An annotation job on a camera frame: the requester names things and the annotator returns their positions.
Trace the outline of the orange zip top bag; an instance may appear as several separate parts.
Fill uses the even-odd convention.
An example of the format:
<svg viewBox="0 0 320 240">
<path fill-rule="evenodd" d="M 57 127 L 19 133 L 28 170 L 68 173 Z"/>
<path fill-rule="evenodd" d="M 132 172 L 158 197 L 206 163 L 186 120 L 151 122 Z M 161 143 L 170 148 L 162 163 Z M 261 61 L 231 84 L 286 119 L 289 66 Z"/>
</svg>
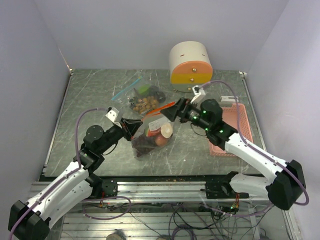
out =
<svg viewBox="0 0 320 240">
<path fill-rule="evenodd" d="M 142 118 L 142 125 L 131 138 L 131 147 L 135 158 L 141 158 L 163 147 L 170 141 L 174 133 L 174 122 L 165 117 L 161 110 L 172 107 L 170 102 L 163 107 L 152 110 Z"/>
</svg>

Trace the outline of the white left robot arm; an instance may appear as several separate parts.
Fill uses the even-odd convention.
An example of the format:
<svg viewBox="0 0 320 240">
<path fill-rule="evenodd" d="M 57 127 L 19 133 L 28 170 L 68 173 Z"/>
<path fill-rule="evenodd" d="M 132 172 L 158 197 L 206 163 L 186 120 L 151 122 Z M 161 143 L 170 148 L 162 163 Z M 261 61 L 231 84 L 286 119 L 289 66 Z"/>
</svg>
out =
<svg viewBox="0 0 320 240">
<path fill-rule="evenodd" d="M 92 125 L 68 167 L 45 189 L 26 202 L 15 202 L 9 214 L 10 237 L 44 240 L 55 222 L 82 200 L 96 199 L 103 180 L 94 172 L 105 160 L 103 154 L 121 138 L 130 141 L 143 122 L 121 118 L 108 130 Z"/>
</svg>

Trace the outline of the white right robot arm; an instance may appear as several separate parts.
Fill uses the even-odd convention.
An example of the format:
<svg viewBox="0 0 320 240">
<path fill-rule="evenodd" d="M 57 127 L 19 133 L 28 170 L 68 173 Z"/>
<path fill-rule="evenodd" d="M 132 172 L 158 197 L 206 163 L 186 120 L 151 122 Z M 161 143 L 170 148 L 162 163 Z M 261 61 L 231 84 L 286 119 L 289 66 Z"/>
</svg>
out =
<svg viewBox="0 0 320 240">
<path fill-rule="evenodd" d="M 236 193 L 264 196 L 287 211 L 306 192 L 302 165 L 296 160 L 280 159 L 244 138 L 239 130 L 223 121 L 223 110 L 215 99 L 207 99 L 197 108 L 190 99 L 181 98 L 160 112 L 170 121 L 180 118 L 181 123 L 191 122 L 200 127 L 210 143 L 236 155 L 262 174 L 255 177 L 230 173 L 231 178 L 220 186 L 224 197 L 231 198 Z"/>
</svg>

